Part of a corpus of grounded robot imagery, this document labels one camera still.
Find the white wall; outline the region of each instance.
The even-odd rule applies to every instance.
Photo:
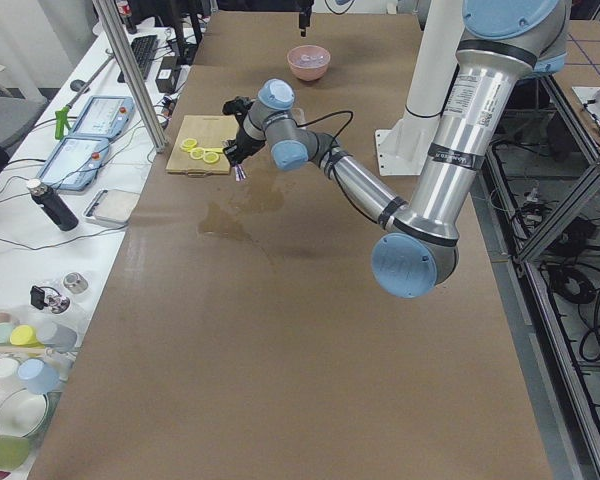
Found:
[[[58,88],[95,37],[90,0],[0,0],[0,82]]]

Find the metal rack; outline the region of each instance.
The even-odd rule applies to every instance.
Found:
[[[600,478],[600,417],[584,380],[585,375],[595,374],[600,369],[589,368],[589,366],[583,366],[582,362],[578,362],[561,324],[561,319],[552,305],[549,287],[538,267],[538,260],[546,252],[547,247],[581,213],[583,207],[600,192],[600,149],[581,125],[556,81],[549,77],[542,79],[541,82],[586,159],[587,166],[580,177],[575,180],[566,196],[533,230],[531,235],[528,235],[529,232],[525,231],[519,222],[511,222],[515,244],[514,263],[520,281],[527,283],[533,294],[551,345],[551,353],[556,360],[569,397],[571,409],[587,444],[597,477]],[[500,200],[504,209],[509,213],[514,213],[516,206],[511,198],[507,194],[502,194],[509,191],[507,179],[503,178],[504,175],[498,161],[491,154],[487,155],[487,166],[491,170],[491,177],[496,189],[501,192]]]

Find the green cup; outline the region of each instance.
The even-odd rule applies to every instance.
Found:
[[[0,471],[12,472],[24,463],[30,451],[28,439],[0,435]]]

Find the blue device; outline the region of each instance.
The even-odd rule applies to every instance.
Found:
[[[131,97],[94,95],[80,112],[69,135],[111,141],[120,135],[134,107]]]
[[[108,153],[106,138],[65,137],[51,152],[38,178],[58,191],[81,192],[96,178]]]

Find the computer monitor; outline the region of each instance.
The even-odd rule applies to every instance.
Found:
[[[132,20],[138,24],[148,17],[156,18],[156,25],[171,27],[175,39],[169,42],[178,59],[179,65],[191,65],[198,45],[202,42],[202,30],[198,21],[198,13],[204,15],[201,0],[129,0]],[[187,42],[184,36],[182,20],[189,16],[196,39],[195,44]]]
[[[187,0],[184,2],[178,0],[168,0],[169,12],[165,19],[165,26],[170,26],[175,32],[175,41],[170,42],[171,48],[178,58],[179,65],[191,65],[198,51],[198,46],[202,42],[202,29],[198,21],[198,13],[202,13],[202,4],[200,0]],[[196,38],[196,43],[189,43],[184,36],[182,27],[182,14],[187,14],[191,20],[191,27]]]

